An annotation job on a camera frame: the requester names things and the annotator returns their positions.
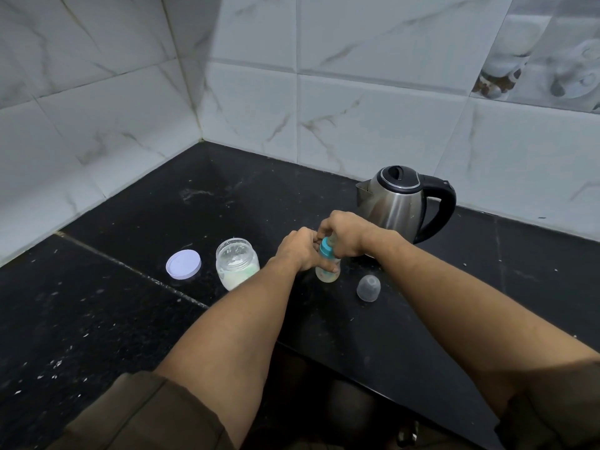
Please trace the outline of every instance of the white tile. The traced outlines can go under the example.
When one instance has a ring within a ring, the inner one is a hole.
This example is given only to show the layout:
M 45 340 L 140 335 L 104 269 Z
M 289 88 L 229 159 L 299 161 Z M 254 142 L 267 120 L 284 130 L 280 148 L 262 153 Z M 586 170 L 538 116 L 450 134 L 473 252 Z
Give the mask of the white tile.
M 0 264 L 104 196 L 35 101 L 0 110 Z
M 468 94 L 511 0 L 300 0 L 299 68 Z
M 31 100 L 27 87 L 0 43 L 0 109 Z
M 296 162 L 296 75 L 210 63 L 200 125 L 206 140 Z
M 394 164 L 432 174 L 466 99 L 301 76 L 298 162 L 363 180 Z
M 459 203 L 600 240 L 598 115 L 470 98 L 436 175 Z
M 182 55 L 210 44 L 214 59 L 295 69 L 296 0 L 165 0 L 165 5 Z
M 40 105 L 106 196 L 197 143 L 177 60 L 43 97 Z
M 161 0 L 0 0 L 0 36 L 36 97 L 175 58 Z

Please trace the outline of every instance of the forearm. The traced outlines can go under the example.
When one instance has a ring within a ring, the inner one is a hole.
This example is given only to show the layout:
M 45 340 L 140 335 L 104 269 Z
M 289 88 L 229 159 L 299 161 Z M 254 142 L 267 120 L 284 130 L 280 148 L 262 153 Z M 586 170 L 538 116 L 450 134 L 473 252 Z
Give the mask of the forearm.
M 260 405 L 297 268 L 273 258 L 207 310 L 157 373 L 214 411 L 239 447 Z
M 382 231 L 372 255 L 494 411 L 531 373 L 599 359 L 594 350 L 493 287 Z

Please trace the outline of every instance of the stainless steel kettle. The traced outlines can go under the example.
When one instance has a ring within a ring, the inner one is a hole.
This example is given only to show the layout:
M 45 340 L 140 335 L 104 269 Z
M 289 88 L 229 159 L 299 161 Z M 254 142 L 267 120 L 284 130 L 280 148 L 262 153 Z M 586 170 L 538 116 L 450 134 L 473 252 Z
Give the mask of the stainless steel kettle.
M 423 226 L 427 198 L 440 199 L 439 210 Z M 393 229 L 411 243 L 437 234 L 450 220 L 456 193 L 447 181 L 417 173 L 410 167 L 388 166 L 356 185 L 357 214 L 379 227 Z

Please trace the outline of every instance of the granite countertop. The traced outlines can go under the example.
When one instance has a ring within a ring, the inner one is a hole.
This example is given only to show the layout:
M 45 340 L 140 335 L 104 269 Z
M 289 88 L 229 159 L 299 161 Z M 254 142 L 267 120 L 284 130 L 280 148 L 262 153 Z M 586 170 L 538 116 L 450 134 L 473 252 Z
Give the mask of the granite countertop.
M 249 240 L 264 264 L 289 231 L 354 210 L 355 183 L 200 143 L 1 268 L 0 448 L 47 445 L 120 373 L 153 369 L 226 293 L 214 265 L 222 241 Z M 420 246 L 600 350 L 600 244 L 458 207 Z M 176 281 L 164 264 L 184 248 L 203 264 Z M 355 293 L 368 273 L 382 280 L 374 303 Z M 331 284 L 298 275 L 279 343 L 500 447 L 473 383 L 374 260 L 344 259 Z

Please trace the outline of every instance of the kettle spout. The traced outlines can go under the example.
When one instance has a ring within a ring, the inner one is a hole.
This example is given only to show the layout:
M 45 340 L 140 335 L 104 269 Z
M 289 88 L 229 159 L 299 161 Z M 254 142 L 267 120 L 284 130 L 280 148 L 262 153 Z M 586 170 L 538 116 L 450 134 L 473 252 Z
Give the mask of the kettle spout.
M 369 183 L 371 180 L 360 182 L 356 184 L 356 205 L 361 206 L 366 200 L 373 197 L 373 193 L 370 192 Z

